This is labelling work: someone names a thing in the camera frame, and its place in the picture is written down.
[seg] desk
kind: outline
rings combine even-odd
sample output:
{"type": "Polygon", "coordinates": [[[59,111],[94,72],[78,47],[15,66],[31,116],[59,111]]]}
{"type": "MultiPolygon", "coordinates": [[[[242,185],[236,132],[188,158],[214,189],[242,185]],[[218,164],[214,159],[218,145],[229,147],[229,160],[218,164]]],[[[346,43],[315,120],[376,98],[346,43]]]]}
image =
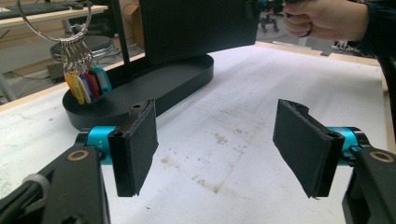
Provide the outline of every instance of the desk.
{"type": "MultiPolygon", "coordinates": [[[[93,6],[91,8],[92,14],[96,13],[102,13],[107,9],[106,6],[93,6]]],[[[45,13],[45,14],[39,14],[39,15],[34,15],[34,16],[28,16],[27,19],[29,20],[30,23],[35,24],[35,23],[40,23],[40,22],[49,22],[49,21],[56,21],[60,20],[62,21],[62,24],[64,25],[65,31],[70,34],[71,28],[70,28],[70,23],[68,22],[68,19],[76,18],[76,17],[82,17],[82,16],[87,16],[88,15],[88,9],[84,8],[82,10],[65,10],[65,11],[58,11],[58,12],[51,12],[51,13],[45,13]]],[[[17,29],[21,27],[26,27],[26,24],[23,20],[23,18],[18,17],[18,18],[12,18],[12,19],[7,19],[7,20],[0,20],[0,30],[8,30],[8,29],[17,29]]],[[[46,55],[40,55],[36,54],[30,50],[25,50],[24,53],[21,52],[21,57],[18,59],[18,67],[16,67],[15,63],[15,58],[10,58],[8,54],[2,53],[0,55],[0,62],[2,62],[2,65],[0,67],[0,91],[2,91],[7,99],[9,101],[16,100],[17,97],[15,96],[14,92],[10,89],[10,87],[7,84],[7,81],[4,79],[3,74],[5,72],[11,71],[13,69],[21,68],[26,65],[32,64],[32,63],[38,63],[43,60],[47,60],[46,55]]]]}
{"type": "MultiPolygon", "coordinates": [[[[307,199],[272,141],[277,99],[387,149],[380,68],[257,46],[210,55],[214,79],[157,118],[160,145],[140,196],[118,198],[102,166],[112,222],[345,223],[351,168],[337,168],[329,198],[307,199]]],[[[1,196],[74,144],[66,90],[0,113],[1,196]]]]}

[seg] cardboard box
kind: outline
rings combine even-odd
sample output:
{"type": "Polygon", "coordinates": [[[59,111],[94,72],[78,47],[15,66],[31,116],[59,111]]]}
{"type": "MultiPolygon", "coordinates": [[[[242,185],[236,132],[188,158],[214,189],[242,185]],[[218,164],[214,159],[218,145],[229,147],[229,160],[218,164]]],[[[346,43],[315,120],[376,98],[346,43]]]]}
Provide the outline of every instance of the cardboard box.
{"type": "Polygon", "coordinates": [[[138,1],[121,0],[120,8],[127,44],[136,44],[139,48],[143,49],[145,43],[138,1]]]}

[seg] gray floor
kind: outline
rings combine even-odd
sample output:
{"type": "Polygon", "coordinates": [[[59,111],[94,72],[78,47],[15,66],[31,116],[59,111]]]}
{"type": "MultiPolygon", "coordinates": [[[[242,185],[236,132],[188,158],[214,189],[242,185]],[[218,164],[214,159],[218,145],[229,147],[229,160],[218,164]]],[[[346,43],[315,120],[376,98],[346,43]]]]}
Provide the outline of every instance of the gray floor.
{"type": "MultiPolygon", "coordinates": [[[[299,44],[299,38],[290,36],[285,32],[283,22],[282,22],[283,17],[272,16],[272,19],[277,20],[277,27],[278,27],[279,31],[278,32],[275,31],[273,24],[267,24],[267,26],[266,26],[267,32],[265,33],[262,29],[262,26],[259,24],[256,39],[258,41],[267,42],[267,43],[280,43],[280,44],[296,45],[297,46],[299,44]]],[[[29,56],[28,59],[34,61],[34,60],[39,60],[40,57],[49,58],[50,57],[50,51],[49,51],[50,46],[46,46],[46,44],[48,45],[48,43],[45,43],[43,40],[43,42],[40,42],[39,44],[35,45],[35,46],[37,46],[37,47],[35,47],[35,49],[31,49],[31,47],[29,47],[29,51],[34,51],[35,54],[32,56],[29,56]]],[[[317,39],[313,39],[313,38],[307,38],[305,46],[307,48],[321,50],[325,54],[330,54],[332,52],[351,54],[350,51],[340,50],[340,49],[335,48],[332,41],[324,41],[324,40],[317,40],[317,39]]],[[[26,51],[26,49],[25,50],[21,49],[21,50],[17,50],[17,51],[13,50],[13,52],[17,52],[17,53],[21,53],[24,51],[26,51]]],[[[141,52],[143,52],[142,49],[134,48],[134,47],[129,48],[130,56],[134,56],[141,52]]],[[[114,49],[112,52],[108,53],[106,56],[95,59],[95,63],[97,63],[98,65],[100,65],[102,67],[105,67],[107,65],[117,63],[120,61],[122,61],[120,49],[114,49]]],[[[15,92],[15,94],[17,95],[18,98],[35,93],[37,91],[42,91],[46,88],[56,85],[56,84],[52,83],[52,80],[50,79],[50,75],[47,70],[41,71],[38,73],[34,73],[34,74],[31,74],[28,76],[24,76],[24,77],[18,77],[18,74],[15,74],[15,73],[7,73],[5,75],[5,78],[7,79],[7,82],[11,86],[11,89],[15,92]]],[[[7,99],[4,96],[2,96],[1,94],[2,93],[0,92],[0,104],[5,104],[7,102],[7,99]]]]}

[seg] bunch of keys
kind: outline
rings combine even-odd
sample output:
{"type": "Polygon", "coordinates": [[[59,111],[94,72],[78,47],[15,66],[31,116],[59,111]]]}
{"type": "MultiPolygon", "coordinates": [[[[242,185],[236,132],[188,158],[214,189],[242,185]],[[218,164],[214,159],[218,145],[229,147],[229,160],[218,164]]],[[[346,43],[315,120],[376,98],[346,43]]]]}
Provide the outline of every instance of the bunch of keys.
{"type": "Polygon", "coordinates": [[[78,33],[70,38],[61,38],[64,80],[80,105],[91,104],[102,95],[111,92],[106,71],[92,63],[92,52],[78,33]]]}
{"type": "Polygon", "coordinates": [[[300,0],[258,0],[257,9],[263,12],[273,10],[273,13],[278,13],[283,10],[287,3],[295,3],[300,0]]]}

